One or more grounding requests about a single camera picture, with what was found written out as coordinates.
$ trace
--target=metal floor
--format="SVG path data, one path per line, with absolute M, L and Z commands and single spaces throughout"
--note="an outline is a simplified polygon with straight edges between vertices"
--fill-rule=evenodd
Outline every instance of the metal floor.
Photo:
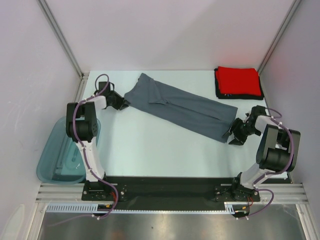
M 262 206 L 251 207 L 255 212 Z M 295 205 L 271 205 L 249 220 L 231 215 L 114 213 L 99 220 L 46 213 L 39 240 L 305 240 Z

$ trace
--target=cable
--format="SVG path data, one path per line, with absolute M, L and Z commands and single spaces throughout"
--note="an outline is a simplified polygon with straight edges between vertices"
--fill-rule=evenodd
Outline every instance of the cable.
M 252 197 L 248 197 L 248 207 L 251 207 L 253 204 L 254 204 L 254 200 L 252 199 Z
M 115 195 L 115 193 L 112 191 L 111 193 L 110 193 L 110 195 L 112 195 L 112 197 L 113 197 L 113 201 L 115 202 L 116 201 L 116 195 Z
M 221 194 L 225 193 L 226 191 L 230 190 L 230 189 L 231 189 L 231 187 L 232 187 L 232 186 L 228 187 L 226 190 L 224 190 L 224 191 L 220 192 L 218 195 L 221 195 Z
M 77 129 L 76 129 L 76 115 L 77 115 L 77 111 L 78 111 L 78 109 L 79 109 L 79 107 L 80 107 L 81 105 L 83 105 L 83 104 L 86 103 L 87 101 L 90 101 L 90 100 L 98 97 L 101 93 L 103 93 L 103 92 L 107 89 L 107 87 L 108 87 L 108 85 L 109 85 L 109 83 L 110 83 L 110 82 L 109 82 L 109 76 L 108 76 L 107 74 L 100 74 L 100 75 L 95 79 L 94 85 L 95 85 L 96 88 L 97 88 L 97 81 L 98 81 L 98 79 L 99 79 L 100 77 L 102 77 L 102 76 L 106 76 L 106 77 L 107 77 L 107 83 L 106 83 L 106 85 L 104 86 L 104 88 L 103 88 L 100 92 L 98 92 L 96 95 L 92 95 L 92 96 L 90 96 L 89 98 L 84 99 L 84 100 L 81 100 L 80 102 L 78 102 L 78 104 L 75 106 L 75 109 L 74 109 L 74 112 L 73 112 L 73 116 L 72 116 L 72 129 L 73 129 L 73 134 L 74 134 L 75 139 L 81 144 L 81 146 L 82 146 L 82 148 L 83 148 L 82 152 L 83 152 L 83 158 L 84 158 L 84 162 L 85 162 L 86 167 L 88 168 L 88 170 L 90 170 L 90 173 L 91 173 L 98 181 L 102 182 L 102 183 L 105 184 L 105 185 L 108 185 L 108 186 L 111 187 L 111 188 L 114 190 L 114 192 L 115 192 L 115 198 L 113 198 L 113 199 L 114 199 L 114 203 L 113 203 L 113 205 L 112 205 L 112 208 L 111 208 L 106 214 L 104 214 L 103 216 L 98 216 L 98 217 L 96 217 L 97 220 L 99 220 L 99 219 L 105 219 L 105 218 L 115 209 L 115 207 L 116 207 L 116 205 L 117 205 L 117 203 L 118 203 L 119 195 L 118 195 L 118 191 L 117 191 L 117 189 L 116 189 L 115 186 L 113 186 L 111 183 L 109 183 L 109 182 L 101 179 L 100 177 L 98 177 L 98 176 L 92 171 L 92 169 L 91 169 L 91 167 L 90 167 L 90 165 L 89 165 L 89 162 L 88 162 L 85 144 L 81 141 L 81 139 L 79 138 L 79 136 L 78 136 L 78 134 L 77 134 Z M 74 220 L 74 219 L 82 218 L 82 217 L 95 217 L 95 216 L 94 216 L 93 214 L 92 214 L 92 215 L 82 214 L 82 215 L 79 215 L 79 216 L 75 216 L 75 217 L 72 217 L 72 218 L 69 218 L 69 219 L 66 219 L 66 220 L 63 220 L 63 221 L 60 221 L 60 222 L 51 224 L 51 225 L 49 225 L 49 227 L 54 227 L 54 226 L 57 226 L 57 225 L 66 223 L 66 222 L 71 221 L 71 220 Z
M 269 110 L 269 112 L 275 112 L 278 114 L 278 116 L 274 116 L 275 119 L 280 119 L 282 118 L 282 114 L 280 112 L 278 112 L 277 110 L 274 110 L 273 108 L 269 108 L 269 107 L 266 107 L 265 109 Z
M 258 192 L 269 192 L 269 193 L 271 193 L 271 199 L 270 199 L 270 201 L 269 201 L 262 209 L 254 212 L 254 213 L 251 213 L 251 214 L 249 214 L 248 216 L 240 217 L 239 219 L 248 219 L 247 217 L 251 217 L 251 216 L 254 216 L 254 215 L 257 215 L 257 214 L 261 213 L 263 210 L 265 210 L 267 207 L 269 207 L 269 206 L 271 205 L 271 203 L 273 202 L 273 200 L 274 200 L 274 198 L 275 198 L 274 192 L 271 191 L 270 189 L 266 189 L 266 188 L 264 188 L 264 189 L 254 188 L 254 189 L 255 189 L 256 191 L 258 191 Z

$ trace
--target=teal plastic tray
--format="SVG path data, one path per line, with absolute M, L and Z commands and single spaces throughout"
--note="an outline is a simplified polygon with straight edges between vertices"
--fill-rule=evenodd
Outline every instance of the teal plastic tray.
M 98 120 L 98 143 L 101 123 Z M 66 117 L 54 125 L 46 142 L 36 174 L 40 181 L 49 184 L 70 185 L 86 178 L 86 169 L 79 149 L 66 134 Z

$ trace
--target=gray trousers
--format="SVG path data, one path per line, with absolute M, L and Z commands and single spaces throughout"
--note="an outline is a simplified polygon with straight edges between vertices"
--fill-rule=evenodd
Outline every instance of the gray trousers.
M 235 120 L 238 110 L 155 81 L 144 73 L 124 98 L 131 107 L 222 143 L 228 140 L 222 136 Z

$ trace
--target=red towel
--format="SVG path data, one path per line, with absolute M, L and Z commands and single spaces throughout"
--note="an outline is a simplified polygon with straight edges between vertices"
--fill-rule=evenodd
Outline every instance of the red towel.
M 259 74 L 254 68 L 218 67 L 216 72 L 221 94 L 261 96 Z

